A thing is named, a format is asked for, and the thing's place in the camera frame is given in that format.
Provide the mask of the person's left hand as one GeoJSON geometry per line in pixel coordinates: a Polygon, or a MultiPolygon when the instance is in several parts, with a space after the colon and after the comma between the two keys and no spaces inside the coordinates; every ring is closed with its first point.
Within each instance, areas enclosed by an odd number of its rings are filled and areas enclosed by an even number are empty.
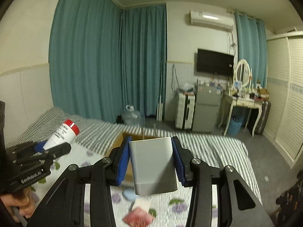
{"type": "Polygon", "coordinates": [[[1,200],[16,223],[19,223],[19,219],[14,214],[12,207],[18,207],[19,214],[25,218],[30,218],[35,211],[35,203],[32,199],[30,187],[24,188],[14,194],[1,195],[1,200]]]}

